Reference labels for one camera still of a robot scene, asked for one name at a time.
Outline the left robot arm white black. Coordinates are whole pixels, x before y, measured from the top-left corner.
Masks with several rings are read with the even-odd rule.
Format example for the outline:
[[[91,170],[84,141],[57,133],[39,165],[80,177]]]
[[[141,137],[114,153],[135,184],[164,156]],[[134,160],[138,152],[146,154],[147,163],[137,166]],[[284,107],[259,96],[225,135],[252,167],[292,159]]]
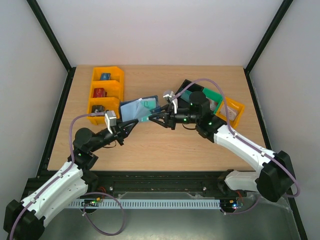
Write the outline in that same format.
[[[86,127],[77,130],[62,167],[32,194],[6,206],[3,229],[8,239],[38,240],[69,203],[84,195],[97,195],[98,177],[90,170],[98,159],[94,152],[114,141],[123,145],[138,122],[110,120],[111,125],[97,133]]]

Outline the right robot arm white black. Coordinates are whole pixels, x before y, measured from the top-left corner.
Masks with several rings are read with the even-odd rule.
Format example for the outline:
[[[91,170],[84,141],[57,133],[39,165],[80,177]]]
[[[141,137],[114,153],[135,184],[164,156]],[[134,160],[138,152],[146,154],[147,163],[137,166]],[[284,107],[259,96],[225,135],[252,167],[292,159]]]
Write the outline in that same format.
[[[296,182],[286,167],[290,160],[286,152],[276,153],[239,134],[211,111],[210,101],[203,92],[192,92],[187,108],[178,108],[177,100],[170,94],[165,98],[168,104],[150,115],[150,121],[172,130],[177,124],[194,124],[201,137],[228,149],[253,168],[253,171],[227,171],[218,183],[222,195],[229,196],[236,190],[257,192],[275,203]]]

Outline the blue leather card holder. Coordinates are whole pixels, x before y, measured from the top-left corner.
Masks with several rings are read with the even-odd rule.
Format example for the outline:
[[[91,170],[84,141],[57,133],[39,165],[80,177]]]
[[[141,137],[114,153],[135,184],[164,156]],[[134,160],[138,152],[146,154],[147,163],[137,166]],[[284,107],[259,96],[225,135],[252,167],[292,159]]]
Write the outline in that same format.
[[[147,99],[147,98],[156,98],[157,107],[154,108],[153,110],[156,110],[158,107],[160,107],[157,95],[142,97],[142,98],[138,98],[138,99],[130,100],[130,101],[124,101],[124,102],[120,103],[120,107],[119,107],[120,119],[123,122],[136,119],[136,111],[137,111],[137,107],[138,107],[138,100],[139,99]]]

